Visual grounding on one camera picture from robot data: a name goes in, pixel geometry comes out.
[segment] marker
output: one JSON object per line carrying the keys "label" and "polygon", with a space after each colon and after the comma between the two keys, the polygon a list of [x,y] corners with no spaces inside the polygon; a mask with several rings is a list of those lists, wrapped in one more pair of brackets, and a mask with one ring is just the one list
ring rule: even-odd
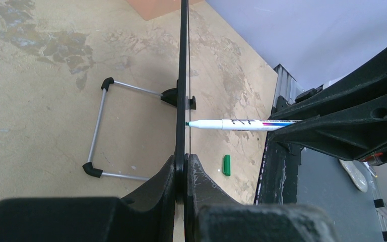
{"label": "marker", "polygon": [[257,120],[257,119],[202,119],[186,122],[191,128],[209,130],[273,131],[300,120]]}

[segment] orange box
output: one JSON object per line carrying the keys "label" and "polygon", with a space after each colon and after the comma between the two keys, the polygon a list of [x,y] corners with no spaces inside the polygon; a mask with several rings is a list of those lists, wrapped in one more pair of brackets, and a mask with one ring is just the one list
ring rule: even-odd
{"label": "orange box", "polygon": [[[137,13],[144,20],[151,20],[162,16],[164,14],[171,13],[179,10],[181,6],[180,0],[126,0],[131,7],[133,7]],[[190,0],[189,4],[196,4],[203,0]]]}

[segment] beige tabletop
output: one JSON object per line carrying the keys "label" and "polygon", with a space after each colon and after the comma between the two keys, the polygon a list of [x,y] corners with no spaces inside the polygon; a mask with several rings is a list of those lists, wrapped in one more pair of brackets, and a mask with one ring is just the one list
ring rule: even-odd
{"label": "beige tabletop", "polygon": [[[114,77],[158,92],[175,87],[179,32],[180,11],[144,21],[121,0],[0,0],[0,200],[123,197],[140,186],[82,170],[100,86]],[[207,3],[191,7],[190,52],[192,119],[269,116],[276,73]],[[151,177],[174,152],[176,109],[158,97],[113,86],[103,112],[95,167]],[[266,133],[191,135],[206,172],[234,199],[252,203]],[[183,239],[181,211],[175,241]]]}

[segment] gray floor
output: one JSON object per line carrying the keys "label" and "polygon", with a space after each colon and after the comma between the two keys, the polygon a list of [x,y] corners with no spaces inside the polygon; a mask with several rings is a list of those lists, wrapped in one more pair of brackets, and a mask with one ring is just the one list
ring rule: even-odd
{"label": "gray floor", "polygon": [[[371,174],[356,163],[367,181]],[[306,149],[299,167],[297,203],[323,208],[334,220],[341,241],[383,241],[371,185],[356,189],[337,159]]]}

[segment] silver metal rod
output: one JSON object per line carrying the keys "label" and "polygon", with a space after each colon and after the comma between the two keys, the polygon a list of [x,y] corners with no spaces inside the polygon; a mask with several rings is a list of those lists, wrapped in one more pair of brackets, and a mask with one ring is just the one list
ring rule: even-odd
{"label": "silver metal rod", "polygon": [[103,88],[103,94],[101,96],[101,103],[100,103],[100,108],[99,108],[99,115],[97,117],[96,128],[94,129],[93,141],[91,142],[91,148],[90,148],[90,153],[88,154],[87,162],[92,162],[93,161],[94,148],[96,146],[97,133],[98,133],[99,127],[100,127],[101,114],[103,112],[104,98],[106,97],[106,92],[107,92],[106,88]]}
{"label": "silver metal rod", "polygon": [[149,178],[142,177],[142,176],[122,175],[122,174],[107,173],[107,172],[103,172],[101,175],[102,176],[117,177],[117,178],[128,178],[128,179],[134,179],[134,180],[149,180]]}
{"label": "silver metal rod", "polygon": [[147,93],[154,94],[154,95],[162,97],[162,94],[159,93],[159,92],[154,92],[154,91],[151,91],[151,90],[148,90],[148,89],[144,89],[144,88],[141,88],[141,87],[136,87],[136,86],[124,83],[124,82],[114,81],[114,83],[120,84],[120,85],[123,85],[123,86],[126,86],[126,87],[131,87],[131,88],[134,88],[134,89],[137,89],[137,90],[141,90],[141,91],[144,91],[144,92],[147,92]]}

